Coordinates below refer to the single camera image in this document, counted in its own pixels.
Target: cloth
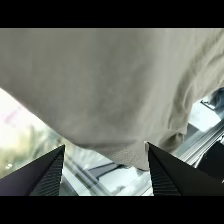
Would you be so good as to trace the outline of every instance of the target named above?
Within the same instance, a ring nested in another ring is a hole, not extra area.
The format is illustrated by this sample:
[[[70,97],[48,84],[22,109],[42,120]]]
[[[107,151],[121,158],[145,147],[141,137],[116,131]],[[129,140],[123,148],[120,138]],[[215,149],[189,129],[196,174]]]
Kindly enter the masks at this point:
[[[74,144],[147,170],[144,141],[182,143],[223,55],[219,28],[0,29],[0,85]]]

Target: fabric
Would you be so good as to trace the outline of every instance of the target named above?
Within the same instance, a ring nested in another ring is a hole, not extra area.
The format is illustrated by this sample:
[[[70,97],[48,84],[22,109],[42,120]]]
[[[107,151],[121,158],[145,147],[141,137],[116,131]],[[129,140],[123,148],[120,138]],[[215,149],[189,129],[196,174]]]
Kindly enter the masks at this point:
[[[223,86],[223,29],[0,29],[0,85],[74,144],[147,170]]]

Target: beige cloth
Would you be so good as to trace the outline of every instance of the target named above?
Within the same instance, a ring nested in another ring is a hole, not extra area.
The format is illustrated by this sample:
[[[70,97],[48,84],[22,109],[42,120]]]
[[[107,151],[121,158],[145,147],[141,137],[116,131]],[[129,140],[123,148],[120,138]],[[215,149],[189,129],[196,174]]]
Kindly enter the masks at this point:
[[[73,143],[147,170],[143,142],[181,144],[223,54],[222,29],[0,29],[0,85]]]

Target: gray fabric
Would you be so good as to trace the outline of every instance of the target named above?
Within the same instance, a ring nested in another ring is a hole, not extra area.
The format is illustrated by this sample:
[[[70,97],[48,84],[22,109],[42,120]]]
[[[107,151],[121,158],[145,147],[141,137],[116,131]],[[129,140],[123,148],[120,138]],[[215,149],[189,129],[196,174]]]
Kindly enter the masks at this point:
[[[73,143],[148,169],[223,86],[222,29],[0,29],[0,85]]]

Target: black object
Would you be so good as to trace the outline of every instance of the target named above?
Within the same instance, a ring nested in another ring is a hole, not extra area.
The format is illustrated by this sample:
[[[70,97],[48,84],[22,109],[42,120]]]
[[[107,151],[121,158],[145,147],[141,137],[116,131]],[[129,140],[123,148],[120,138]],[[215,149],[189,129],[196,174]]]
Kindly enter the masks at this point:
[[[222,183],[224,180],[224,145],[216,142],[203,155],[197,168]]]
[[[156,146],[148,145],[154,196],[224,196],[224,186],[219,181]]]
[[[58,196],[64,161],[62,145],[0,180],[0,196]]]

